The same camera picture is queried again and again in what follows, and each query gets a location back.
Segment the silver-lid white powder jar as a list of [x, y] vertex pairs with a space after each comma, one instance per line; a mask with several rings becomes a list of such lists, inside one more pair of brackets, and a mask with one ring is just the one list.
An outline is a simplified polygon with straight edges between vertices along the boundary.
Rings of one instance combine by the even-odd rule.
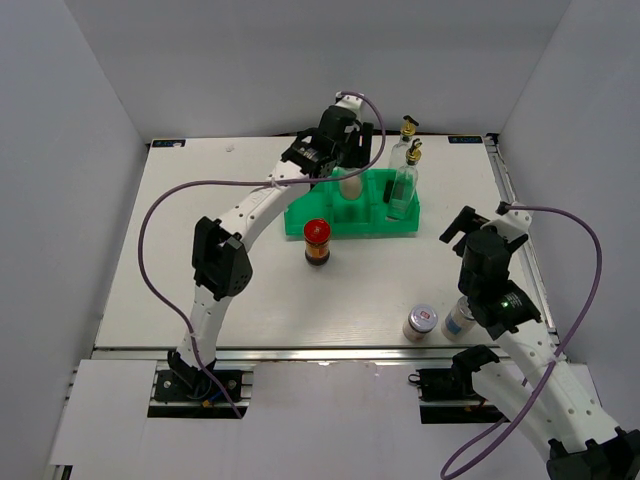
[[357, 200], [363, 191], [363, 184], [360, 175], [352, 175], [354, 170], [345, 170], [342, 176], [345, 179], [339, 182], [339, 191], [341, 196], [347, 201]]

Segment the glass cruet with dark spice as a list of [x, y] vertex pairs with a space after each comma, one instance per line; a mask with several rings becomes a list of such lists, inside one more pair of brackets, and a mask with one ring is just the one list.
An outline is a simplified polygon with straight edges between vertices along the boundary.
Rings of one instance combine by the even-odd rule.
[[406, 151], [409, 149], [411, 142], [419, 126], [410, 115], [403, 117], [404, 124], [400, 130], [399, 141], [392, 147], [388, 165], [388, 175], [386, 177], [383, 201], [388, 204], [391, 198], [392, 188], [396, 177], [397, 170], [404, 164]]

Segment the blue-label white shaker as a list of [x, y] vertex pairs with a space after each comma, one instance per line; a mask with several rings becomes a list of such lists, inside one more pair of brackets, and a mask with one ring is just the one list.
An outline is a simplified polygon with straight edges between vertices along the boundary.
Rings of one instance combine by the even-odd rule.
[[476, 325], [477, 323], [469, 307], [468, 298], [461, 296], [447, 314], [441, 326], [441, 331], [446, 338], [456, 341], [464, 337]]

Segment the clear glass cruet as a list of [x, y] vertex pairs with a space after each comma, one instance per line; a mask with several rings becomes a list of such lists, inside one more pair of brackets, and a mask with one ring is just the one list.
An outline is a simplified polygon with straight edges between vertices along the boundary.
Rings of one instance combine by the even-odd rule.
[[422, 141], [418, 138], [413, 139], [406, 151], [404, 164], [396, 172], [387, 209], [389, 221], [400, 221], [406, 217], [419, 178], [417, 164], [422, 155], [421, 147]]

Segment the red-lid dark sauce jar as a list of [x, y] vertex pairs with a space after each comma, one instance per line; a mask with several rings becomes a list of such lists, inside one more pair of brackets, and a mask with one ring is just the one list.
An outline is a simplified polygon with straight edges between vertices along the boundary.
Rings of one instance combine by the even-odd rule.
[[330, 224], [323, 218], [309, 220], [303, 228], [305, 258], [312, 266], [324, 265], [330, 258]]

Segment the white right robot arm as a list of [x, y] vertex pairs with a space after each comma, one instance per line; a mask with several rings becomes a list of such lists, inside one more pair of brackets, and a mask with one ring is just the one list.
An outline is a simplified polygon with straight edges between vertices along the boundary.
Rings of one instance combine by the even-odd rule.
[[511, 358], [515, 378], [486, 346], [453, 359], [451, 384], [461, 397], [478, 395], [504, 416], [504, 430], [457, 470], [445, 464], [440, 476], [455, 479], [497, 449], [514, 431], [536, 448], [552, 479], [634, 479], [639, 474], [639, 432], [625, 430], [575, 377], [554, 344], [541, 313], [509, 277], [514, 252], [529, 239], [535, 206], [500, 203], [489, 220], [466, 206], [441, 234], [461, 259], [458, 289], [474, 320]]

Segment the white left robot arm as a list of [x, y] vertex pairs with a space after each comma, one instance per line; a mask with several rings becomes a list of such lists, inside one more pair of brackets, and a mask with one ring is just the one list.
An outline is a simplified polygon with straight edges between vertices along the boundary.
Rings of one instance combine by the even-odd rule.
[[260, 234], [286, 208], [341, 166], [369, 162], [373, 125], [361, 121], [362, 101], [346, 95], [329, 106], [319, 125], [302, 131], [282, 154], [266, 185], [234, 208], [195, 226], [192, 250], [194, 302], [181, 345], [168, 355], [177, 387], [200, 400], [219, 388], [211, 379], [216, 344], [233, 297], [250, 282], [248, 253]]

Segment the green three-compartment tray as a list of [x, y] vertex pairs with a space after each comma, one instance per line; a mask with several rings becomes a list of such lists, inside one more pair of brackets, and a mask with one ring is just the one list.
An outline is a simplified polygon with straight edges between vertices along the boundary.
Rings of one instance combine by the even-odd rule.
[[361, 175], [363, 190], [356, 200], [346, 200], [338, 182], [321, 183], [289, 205], [284, 212], [285, 235], [301, 239], [306, 223], [326, 220], [333, 238], [403, 237], [418, 231], [420, 200], [414, 193], [402, 220], [386, 219], [389, 205], [383, 201], [388, 169], [369, 169]]

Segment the red-label lid small jar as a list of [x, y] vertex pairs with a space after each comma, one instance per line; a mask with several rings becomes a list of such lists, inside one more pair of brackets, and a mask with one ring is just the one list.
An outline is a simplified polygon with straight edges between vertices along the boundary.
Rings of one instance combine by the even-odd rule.
[[408, 341], [420, 342], [436, 328], [438, 321], [438, 314], [430, 305], [417, 304], [410, 310], [402, 331]]

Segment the right blue table sticker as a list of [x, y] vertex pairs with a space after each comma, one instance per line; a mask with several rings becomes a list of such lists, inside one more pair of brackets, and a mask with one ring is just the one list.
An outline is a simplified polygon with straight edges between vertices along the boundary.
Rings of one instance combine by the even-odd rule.
[[450, 135], [447, 137], [450, 144], [483, 144], [484, 140], [477, 135]]

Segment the aluminium side rail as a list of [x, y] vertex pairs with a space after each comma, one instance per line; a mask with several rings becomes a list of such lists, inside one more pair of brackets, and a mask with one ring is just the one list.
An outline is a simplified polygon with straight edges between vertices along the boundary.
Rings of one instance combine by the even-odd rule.
[[[518, 200], [507, 165], [503, 159], [497, 133], [487, 133], [483, 137], [484, 145], [494, 172], [494, 177], [500, 197], [503, 201], [513, 203]], [[558, 330], [553, 320], [548, 302], [547, 290], [539, 269], [534, 245], [529, 240], [518, 253], [521, 262], [529, 295], [541, 312], [549, 333], [559, 342]]]

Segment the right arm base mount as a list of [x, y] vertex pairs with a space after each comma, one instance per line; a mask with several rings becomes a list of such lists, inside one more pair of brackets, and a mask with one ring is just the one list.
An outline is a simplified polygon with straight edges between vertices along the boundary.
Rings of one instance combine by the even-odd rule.
[[492, 424], [502, 413], [472, 386], [472, 374], [482, 366], [499, 363], [487, 346], [478, 345], [453, 356], [446, 368], [422, 368], [408, 375], [418, 390], [423, 425]]

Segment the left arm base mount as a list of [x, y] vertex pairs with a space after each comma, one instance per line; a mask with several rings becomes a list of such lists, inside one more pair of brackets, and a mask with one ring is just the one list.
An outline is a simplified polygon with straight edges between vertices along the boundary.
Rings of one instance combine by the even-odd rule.
[[156, 369], [147, 417], [156, 419], [239, 420], [248, 410], [252, 395], [253, 372], [223, 369], [214, 372], [225, 387], [240, 416], [224, 393], [208, 377], [191, 389], [166, 365]]

